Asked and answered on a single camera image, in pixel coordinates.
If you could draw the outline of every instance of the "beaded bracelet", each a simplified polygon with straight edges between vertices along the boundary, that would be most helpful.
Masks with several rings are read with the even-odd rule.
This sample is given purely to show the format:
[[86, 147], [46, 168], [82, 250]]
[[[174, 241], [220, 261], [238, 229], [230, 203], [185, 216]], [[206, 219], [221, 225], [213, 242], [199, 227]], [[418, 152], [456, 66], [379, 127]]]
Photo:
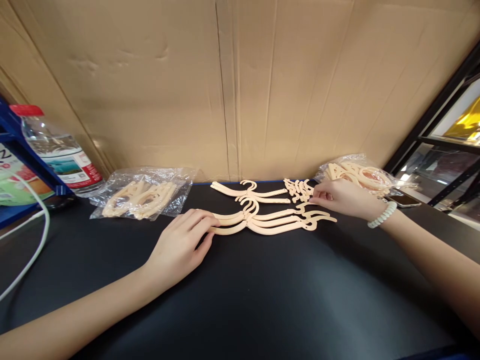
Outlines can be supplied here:
[[397, 203], [395, 201], [389, 201], [388, 206], [386, 207], [386, 210], [383, 212], [382, 215], [377, 217], [375, 220], [369, 222], [367, 225], [370, 229], [375, 229], [377, 226], [379, 226], [381, 223], [383, 223], [385, 220], [387, 220], [390, 215], [392, 215], [397, 208]]

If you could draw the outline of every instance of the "clear plastic bag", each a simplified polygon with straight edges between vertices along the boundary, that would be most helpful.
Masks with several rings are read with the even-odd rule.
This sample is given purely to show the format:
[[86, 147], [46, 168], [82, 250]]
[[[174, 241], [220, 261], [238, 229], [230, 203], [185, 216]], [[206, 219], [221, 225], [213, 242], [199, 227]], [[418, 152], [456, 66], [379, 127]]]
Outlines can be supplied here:
[[182, 211], [197, 170], [142, 166], [114, 171], [103, 191], [90, 198], [97, 208], [90, 219], [149, 219]]
[[417, 186], [415, 183], [397, 179], [383, 171], [364, 153], [341, 156], [321, 165], [314, 179], [318, 183], [325, 180], [346, 179], [380, 196], [387, 195], [392, 188]]

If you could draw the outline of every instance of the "black table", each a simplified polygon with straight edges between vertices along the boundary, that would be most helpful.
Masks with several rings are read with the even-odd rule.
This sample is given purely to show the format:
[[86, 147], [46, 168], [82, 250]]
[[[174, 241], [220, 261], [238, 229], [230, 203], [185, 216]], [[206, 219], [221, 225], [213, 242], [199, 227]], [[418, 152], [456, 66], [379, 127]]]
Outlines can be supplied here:
[[[283, 186], [259, 183], [257, 191]], [[261, 204], [259, 214], [288, 207], [293, 204]], [[232, 197], [207, 185], [192, 188], [184, 211], [189, 208], [219, 214], [241, 209]], [[83, 200], [52, 217], [42, 254], [20, 286], [0, 303], [1, 333], [138, 268], [171, 221], [165, 216], [154, 222], [89, 220], [93, 209]], [[475, 230], [427, 205], [404, 212], [480, 262]], [[262, 236], [245, 229], [216, 236], [197, 270], [74, 359], [388, 360], [478, 347], [381, 229], [371, 230], [360, 219], [333, 216], [338, 223], [320, 221], [316, 231]], [[39, 221], [3, 246], [11, 251], [0, 258], [0, 286], [26, 263], [41, 232]]]

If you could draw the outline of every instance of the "left hand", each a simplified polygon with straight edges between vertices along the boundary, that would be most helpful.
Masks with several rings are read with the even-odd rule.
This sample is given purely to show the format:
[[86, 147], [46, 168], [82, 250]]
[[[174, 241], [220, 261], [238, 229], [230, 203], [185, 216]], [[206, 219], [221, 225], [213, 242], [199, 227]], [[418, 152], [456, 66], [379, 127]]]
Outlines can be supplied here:
[[202, 263], [212, 245], [214, 233], [209, 232], [195, 248], [211, 226], [220, 226], [211, 212], [190, 209], [178, 215], [163, 230], [150, 258], [142, 266], [142, 272], [157, 288], [158, 294], [180, 282]]

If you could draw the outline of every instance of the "hand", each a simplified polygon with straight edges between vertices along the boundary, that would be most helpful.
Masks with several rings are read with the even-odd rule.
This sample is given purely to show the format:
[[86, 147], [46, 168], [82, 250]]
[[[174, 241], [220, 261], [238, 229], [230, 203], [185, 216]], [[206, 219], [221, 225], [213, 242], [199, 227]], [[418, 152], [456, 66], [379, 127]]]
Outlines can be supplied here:
[[159, 290], [157, 296], [200, 265], [212, 245], [214, 233], [209, 232], [195, 248], [211, 226], [220, 226], [211, 212], [190, 209], [163, 230], [150, 258], [142, 266], [149, 283]]
[[378, 218], [387, 208], [385, 203], [368, 191], [345, 179], [318, 184], [309, 201], [337, 213], [369, 222]]

